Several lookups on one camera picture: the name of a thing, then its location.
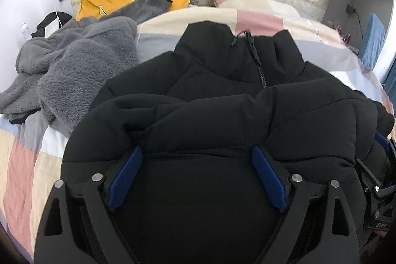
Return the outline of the small bottles on shelf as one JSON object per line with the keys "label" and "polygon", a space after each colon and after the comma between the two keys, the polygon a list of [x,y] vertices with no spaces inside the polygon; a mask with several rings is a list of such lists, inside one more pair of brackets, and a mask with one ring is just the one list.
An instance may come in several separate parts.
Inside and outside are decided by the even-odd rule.
{"label": "small bottles on shelf", "polygon": [[340,35],[342,42],[346,45],[349,46],[350,45],[350,39],[351,39],[351,34],[350,33],[344,33],[343,28],[340,25],[334,24],[331,21],[327,22],[328,26],[332,29],[334,29],[335,31],[338,32],[338,34]]}

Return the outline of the grey fleece garment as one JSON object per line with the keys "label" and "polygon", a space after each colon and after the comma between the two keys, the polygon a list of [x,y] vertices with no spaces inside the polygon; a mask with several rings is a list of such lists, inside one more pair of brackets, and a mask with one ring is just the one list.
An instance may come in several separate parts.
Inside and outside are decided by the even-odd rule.
{"label": "grey fleece garment", "polygon": [[40,111],[50,127],[69,136],[101,87],[138,65],[138,24],[171,4],[137,0],[100,19],[71,19],[50,37],[27,41],[15,63],[18,75],[1,93],[1,113],[21,124]]}

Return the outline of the blue fabric item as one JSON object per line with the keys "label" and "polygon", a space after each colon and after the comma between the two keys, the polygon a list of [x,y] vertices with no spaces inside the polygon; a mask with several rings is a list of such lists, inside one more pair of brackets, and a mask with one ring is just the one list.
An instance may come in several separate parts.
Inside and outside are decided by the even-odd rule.
{"label": "blue fabric item", "polygon": [[385,27],[375,13],[370,14],[362,47],[358,53],[361,62],[374,69],[385,41]]}

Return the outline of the wall socket right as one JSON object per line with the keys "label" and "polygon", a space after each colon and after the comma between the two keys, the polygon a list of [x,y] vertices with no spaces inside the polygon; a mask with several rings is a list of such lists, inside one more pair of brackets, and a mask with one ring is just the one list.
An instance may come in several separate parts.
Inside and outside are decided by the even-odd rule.
{"label": "wall socket right", "polygon": [[356,12],[355,8],[353,8],[353,6],[351,6],[350,4],[346,5],[346,13],[348,15],[352,15]]}

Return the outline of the black puffer jacket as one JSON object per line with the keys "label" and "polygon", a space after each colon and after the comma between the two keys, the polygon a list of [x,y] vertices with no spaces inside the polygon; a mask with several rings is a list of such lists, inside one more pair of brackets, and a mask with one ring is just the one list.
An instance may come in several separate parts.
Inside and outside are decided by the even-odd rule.
{"label": "black puffer jacket", "polygon": [[384,106],[302,59],[287,31],[233,35],[189,25],[176,48],[110,79],[66,146],[61,177],[86,180],[139,146],[143,162],[113,219],[137,263],[257,263],[278,210],[252,164],[263,147],[290,173],[337,180],[359,263],[395,261],[395,222],[364,226],[360,159],[381,185],[391,164]]}

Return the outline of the pastel patchwork bed cover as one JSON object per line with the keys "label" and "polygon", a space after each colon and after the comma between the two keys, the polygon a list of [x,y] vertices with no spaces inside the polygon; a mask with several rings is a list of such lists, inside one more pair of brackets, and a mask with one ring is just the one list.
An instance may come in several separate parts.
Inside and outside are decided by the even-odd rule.
{"label": "pastel patchwork bed cover", "polygon": [[[267,15],[240,9],[192,7],[170,11],[138,26],[137,55],[144,62],[174,49],[188,24],[212,21],[237,34],[272,36],[286,29],[304,60],[330,72],[346,86],[381,102],[389,113],[393,104],[374,72],[364,67],[338,32],[310,19]],[[32,262],[42,211],[53,183],[60,177],[67,139],[48,127],[37,112],[22,125],[1,116],[1,227],[18,255]]]}

